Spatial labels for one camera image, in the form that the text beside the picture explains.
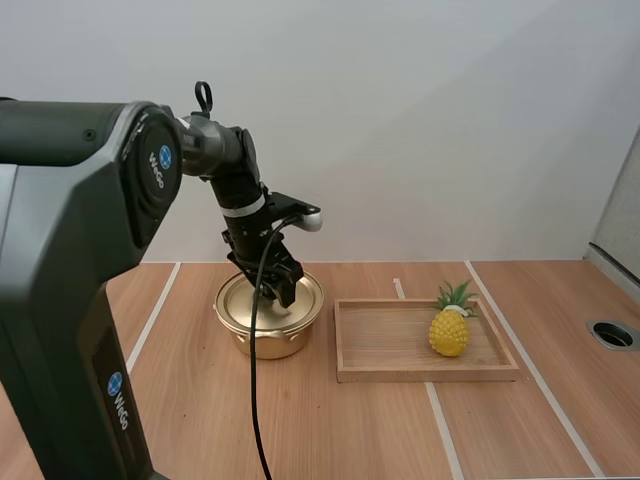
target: pineapple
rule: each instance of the pineapple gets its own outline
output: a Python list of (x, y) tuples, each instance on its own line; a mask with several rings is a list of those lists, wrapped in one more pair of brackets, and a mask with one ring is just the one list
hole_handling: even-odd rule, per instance
[(467, 348), (469, 343), (469, 326), (467, 316), (475, 316), (473, 309), (465, 306), (467, 300), (476, 295), (465, 293), (471, 280), (467, 280), (455, 289), (447, 282), (449, 291), (440, 287), (438, 305), (440, 313), (433, 319), (429, 329), (429, 343), (433, 349), (445, 357), (457, 357)]

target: robotic arm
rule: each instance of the robotic arm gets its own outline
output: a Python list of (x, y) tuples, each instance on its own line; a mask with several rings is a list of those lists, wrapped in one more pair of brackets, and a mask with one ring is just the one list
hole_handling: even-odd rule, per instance
[[(204, 89), (207, 100), (203, 100)], [(151, 465), (105, 282), (137, 265), (182, 174), (211, 184), (229, 259), (255, 284), (272, 224), (320, 209), (260, 183), (249, 132), (168, 107), (0, 98), (0, 379), (46, 478), (162, 479)], [(302, 267), (276, 234), (261, 294)]]
[[(201, 94), (204, 90), (207, 100)], [(256, 151), (248, 130), (226, 128), (209, 120), (211, 90), (196, 84), (202, 112), (177, 122), (184, 162), (182, 172), (207, 181), (227, 223), (223, 238), (231, 247), (228, 259), (255, 285), (258, 264), (272, 233), (271, 225), (284, 219), (307, 231), (322, 226), (320, 209), (281, 193), (269, 192), (260, 182)], [(303, 276), (302, 267), (277, 234), (264, 269), (262, 295), (289, 307), (295, 301), (295, 285)]]

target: wooden table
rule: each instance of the wooden table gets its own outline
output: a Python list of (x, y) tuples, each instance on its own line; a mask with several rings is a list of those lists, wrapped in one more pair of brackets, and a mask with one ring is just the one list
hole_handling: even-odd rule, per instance
[[(174, 268), (145, 264), (110, 283), (125, 356)], [(258, 367), (260, 427), (275, 479), (640, 474), (640, 352), (606, 350), (585, 326), (615, 318), (640, 328), (640, 307), (590, 264), (306, 268), (326, 293), (312, 341), (288, 359)], [(212, 309), (233, 272), (226, 264), (179, 266), (131, 373), (154, 465), (174, 480), (263, 478), (251, 428), (249, 361)], [(336, 382), (335, 298), (433, 297), (445, 279), (472, 275), (481, 285), (474, 281), (471, 288), (489, 294), (483, 300), (493, 304), (490, 313), (521, 380)], [(0, 479), (42, 478), (0, 393)]]

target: pineapple leaves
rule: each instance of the pineapple leaves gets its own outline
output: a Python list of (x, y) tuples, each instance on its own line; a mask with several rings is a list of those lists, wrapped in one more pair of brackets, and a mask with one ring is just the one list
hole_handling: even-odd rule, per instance
[(455, 302), (456, 305), (459, 304), (460, 298), (462, 298), (462, 296), (464, 295), (464, 291), (466, 290), (466, 288), (469, 286), (470, 283), (471, 283), (471, 279), (458, 285), (458, 288), (456, 288), (455, 291), (451, 294), (451, 300)]
[(473, 308), (465, 306), (471, 297), (475, 297), (478, 295), (477, 293), (466, 292), (467, 287), (471, 283), (471, 279), (458, 285), (456, 288), (453, 288), (453, 286), (446, 280), (444, 283), (446, 284), (449, 291), (447, 292), (447, 290), (445, 290), (444, 288), (438, 287), (438, 289), (440, 290), (440, 297), (438, 297), (437, 306), (434, 306), (433, 308), (444, 310), (448, 305), (457, 305), (461, 308), (464, 308), (469, 313), (470, 317), (475, 317), (476, 315), (473, 313)]

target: pot rim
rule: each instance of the pot rim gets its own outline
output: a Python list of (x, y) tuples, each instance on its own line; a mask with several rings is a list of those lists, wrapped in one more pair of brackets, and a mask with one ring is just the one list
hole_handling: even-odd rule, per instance
[[(213, 304), (213, 309), (215, 310), (216, 315), (218, 317), (218, 320), (220, 320), (220, 323), (222, 323), (229, 331), (231, 331), (231, 332), (233, 332), (233, 333), (235, 333), (237, 335), (248, 337), (249, 334), (250, 334), (250, 328), (249, 327), (246, 327), (246, 326), (238, 323), (237, 321), (235, 321), (233, 318), (231, 318), (231, 316), (229, 315), (229, 312), (227, 312), (226, 310), (223, 310), (221, 312), (217, 308), (217, 305), (219, 303), (221, 303), (219, 301), (220, 300), (220, 296), (223, 295), (229, 289), (229, 287), (231, 285), (235, 284), (235, 282), (237, 281), (238, 277), (244, 277), (244, 274), (242, 272), (238, 272), (237, 274), (235, 274), (231, 278), (229, 278), (222, 285), (222, 287), (220, 287), (220, 290), (218, 290), (218, 293), (216, 294), (216, 300), (215, 300), (215, 303)], [(303, 317), (303, 319), (305, 321), (302, 322), (302, 323), (300, 323), (300, 322), (295, 323), (290, 328), (286, 328), (285, 327), (283, 329), (279, 329), (279, 328), (277, 328), (277, 329), (256, 329), (256, 341), (259, 340), (260, 337), (263, 337), (263, 338), (265, 338), (265, 337), (277, 338), (277, 335), (270, 336), (269, 335), (270, 332), (282, 332), (285, 337), (292, 337), (292, 336), (300, 333), (302, 330), (306, 329), (310, 325), (312, 325), (313, 322), (316, 320), (316, 318), (318, 318), (318, 315), (320, 314), (320, 311), (322, 310), (322, 306), (324, 305), (324, 290), (322, 289), (322, 285), (320, 285), (320, 282), (318, 282), (318, 280), (313, 275), (311, 275), (309, 272), (304, 272), (304, 278), (306, 278), (308, 281), (310, 281), (316, 287), (316, 302), (313, 304), (312, 308), (305, 315), (305, 317)]]

